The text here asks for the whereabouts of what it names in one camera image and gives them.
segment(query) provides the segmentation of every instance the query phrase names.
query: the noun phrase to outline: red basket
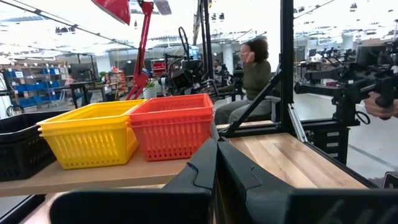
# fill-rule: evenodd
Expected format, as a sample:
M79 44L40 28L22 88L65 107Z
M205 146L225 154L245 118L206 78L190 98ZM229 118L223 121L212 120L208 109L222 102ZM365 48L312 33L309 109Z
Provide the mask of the red basket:
M211 136L213 103L207 94L153 98L130 120L147 161L190 158Z

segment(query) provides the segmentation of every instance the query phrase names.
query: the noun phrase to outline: woman's hand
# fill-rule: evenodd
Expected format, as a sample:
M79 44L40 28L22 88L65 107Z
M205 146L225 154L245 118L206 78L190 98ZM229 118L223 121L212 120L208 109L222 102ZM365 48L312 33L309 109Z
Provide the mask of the woman's hand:
M254 52L249 52L248 57L246 58L246 63L251 63L254 61Z
M382 108L376 104L376 98L380 94L375 92L369 93L369 98L366 99L365 108L366 112L378 118L391 118L398 115L398 100L394 100L394 104L390 108Z

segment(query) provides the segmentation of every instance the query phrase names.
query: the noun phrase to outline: wooden table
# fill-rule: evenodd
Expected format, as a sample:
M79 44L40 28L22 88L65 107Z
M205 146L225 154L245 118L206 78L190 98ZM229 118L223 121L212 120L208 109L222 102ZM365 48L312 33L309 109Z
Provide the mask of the wooden table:
M243 123L241 126L269 124ZM226 128L228 124L217 125ZM271 134L229 139L231 144L286 183L301 188L366 188L290 134Z
M29 179L0 182L0 197L166 184L185 167L187 161L146 162L137 151L123 166L63 170L58 162L54 162Z

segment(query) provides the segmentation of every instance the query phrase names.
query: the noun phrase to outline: person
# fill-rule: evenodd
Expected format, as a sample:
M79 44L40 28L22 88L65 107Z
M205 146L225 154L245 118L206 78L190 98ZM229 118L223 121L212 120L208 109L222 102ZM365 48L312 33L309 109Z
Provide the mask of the person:
M65 87L68 87L68 86L70 86L70 84L75 82L75 79L73 79L73 77L72 77L72 71L69 69L68 72L69 72L69 76L65 80L65 84L64 84ZM87 91L88 102L86 103L85 99L83 98L83 95L84 94L82 92L79 92L79 93L75 92L76 100L81 98L81 105L80 106L86 106L86 105L90 104L91 97L93 97L93 93ZM72 91L71 90L67 91L67 96L72 97Z
M250 105L271 79L271 65L268 59L268 43L264 39L254 39L241 47L239 54L243 61L243 88L246 90L246 100L234 101L218 108L215 113L216 124L232 123ZM219 88L218 91L234 91L234 85ZM260 102L250 116L271 113L272 103L265 99Z
M216 59L213 62L213 66L214 66L214 73L218 73L221 71L221 65L220 65L220 60Z
M221 83L223 81L223 77L220 76L220 71L221 71L221 66L220 66L220 61L218 59L214 60L213 62L213 77L214 80L217 81L218 83Z
M376 104L376 98L379 96L380 94L375 92L369 93L369 98L364 100L366 112L378 118L391 118L393 116L398 118L398 100L394 100L394 104L390 108L382 108Z

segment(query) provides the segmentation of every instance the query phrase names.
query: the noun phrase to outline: camera rig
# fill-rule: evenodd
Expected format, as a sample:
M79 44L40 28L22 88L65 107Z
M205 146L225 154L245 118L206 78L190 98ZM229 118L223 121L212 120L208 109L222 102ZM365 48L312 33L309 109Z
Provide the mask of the camera rig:
M390 108L394 99L398 98L398 74L391 70L396 62L393 59L397 53L394 42L386 45L386 50L381 52L378 57L388 59L388 65L363 66L357 62L324 71L309 71L302 80L294 86L297 94L314 93L318 95L332 96L332 104L336 106L333 118L345 123L347 126L356 126L358 121L355 116L364 122L370 123L370 119L364 113L356 111L356 104L369 97L369 93L375 91L380 94L376 99L376 104L383 108ZM317 80L332 79L336 80L336 86L323 86L314 84Z

